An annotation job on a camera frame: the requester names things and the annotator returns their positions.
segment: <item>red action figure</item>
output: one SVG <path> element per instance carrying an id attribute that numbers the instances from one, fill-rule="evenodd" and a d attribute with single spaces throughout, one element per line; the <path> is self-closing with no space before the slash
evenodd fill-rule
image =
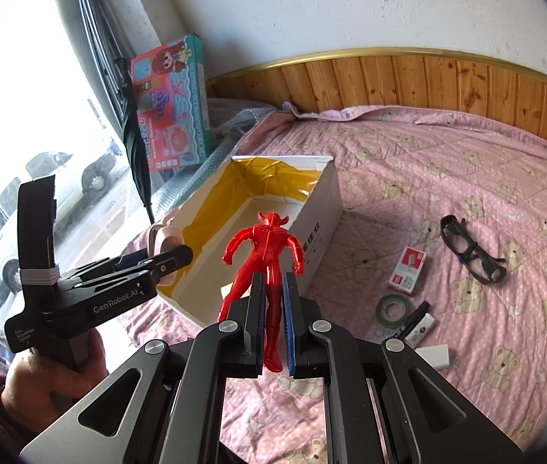
<path id="1" fill-rule="evenodd" d="M 252 283 L 254 272 L 266 274 L 266 294 L 269 305 L 265 323 L 265 358 L 264 363 L 269 371 L 282 371 L 282 362 L 278 356 L 279 323 L 282 317 L 282 273 L 279 270 L 279 254 L 285 246 L 293 252 L 293 271 L 297 275 L 303 273 L 303 252 L 299 241 L 288 234 L 281 225 L 288 223 L 288 217 L 280 218 L 277 213 L 263 216 L 259 213 L 262 223 L 244 228 L 228 243 L 222 260 L 232 265 L 232 255 L 239 245 L 248 239 L 252 241 L 252 252 L 237 272 L 230 293 L 222 302 L 218 322 L 226 320 L 231 304 L 242 297 Z"/>

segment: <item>black glasses frame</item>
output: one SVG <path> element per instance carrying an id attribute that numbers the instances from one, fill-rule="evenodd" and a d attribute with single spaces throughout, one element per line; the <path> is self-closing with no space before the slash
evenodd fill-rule
<path id="1" fill-rule="evenodd" d="M 490 256 L 470 237 L 465 225 L 466 221 L 464 218 L 462 221 L 458 221 L 454 215 L 447 215 L 446 217 L 441 218 L 441 237 L 443 242 L 447 248 L 458 257 L 458 260 L 464 264 L 477 281 L 483 285 L 500 283 L 507 274 L 507 269 L 504 266 L 499 265 L 499 263 L 505 263 L 505 258 Z M 448 235 L 462 237 L 469 246 L 467 246 L 467 249 L 465 249 L 464 252 L 458 252 Z M 476 258 L 482 260 L 482 268 L 484 269 L 486 276 L 478 274 L 471 268 L 470 263 Z"/>

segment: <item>green tape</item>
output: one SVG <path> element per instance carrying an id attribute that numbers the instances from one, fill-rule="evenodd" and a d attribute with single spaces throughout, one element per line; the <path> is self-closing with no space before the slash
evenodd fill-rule
<path id="1" fill-rule="evenodd" d="M 381 326 L 397 330 L 411 315 L 411 305 L 405 297 L 391 293 L 377 302 L 375 314 Z"/>

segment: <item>person's hand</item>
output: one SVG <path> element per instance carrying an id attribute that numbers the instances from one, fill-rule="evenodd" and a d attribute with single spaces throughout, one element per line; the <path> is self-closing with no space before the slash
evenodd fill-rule
<path id="1" fill-rule="evenodd" d="M 93 328 L 89 331 L 89 359 L 80 373 L 29 349 L 15 355 L 0 401 L 12 419 L 41 432 L 59 416 L 51 392 L 80 399 L 107 375 L 104 344 Z"/>

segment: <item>sleeve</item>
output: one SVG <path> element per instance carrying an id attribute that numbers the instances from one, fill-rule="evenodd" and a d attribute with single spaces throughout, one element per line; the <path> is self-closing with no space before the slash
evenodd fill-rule
<path id="1" fill-rule="evenodd" d="M 0 375 L 0 395 L 5 389 L 5 375 Z M 37 434 L 13 420 L 0 401 L 0 435 L 19 454 Z"/>

